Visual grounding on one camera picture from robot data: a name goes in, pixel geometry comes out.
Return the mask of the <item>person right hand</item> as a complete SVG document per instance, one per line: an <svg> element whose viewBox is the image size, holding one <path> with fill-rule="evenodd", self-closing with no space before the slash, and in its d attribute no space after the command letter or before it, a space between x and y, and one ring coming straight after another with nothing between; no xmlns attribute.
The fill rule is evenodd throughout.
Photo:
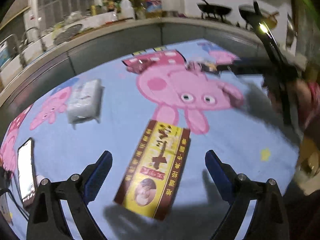
<svg viewBox="0 0 320 240"><path fill-rule="evenodd" d="M264 77L262 84L267 89L268 98L273 109L283 113L279 86L271 76ZM296 79L287 83L288 96L297 107L298 123L302 130L307 129L312 120L319 114L319 84Z"/></svg>

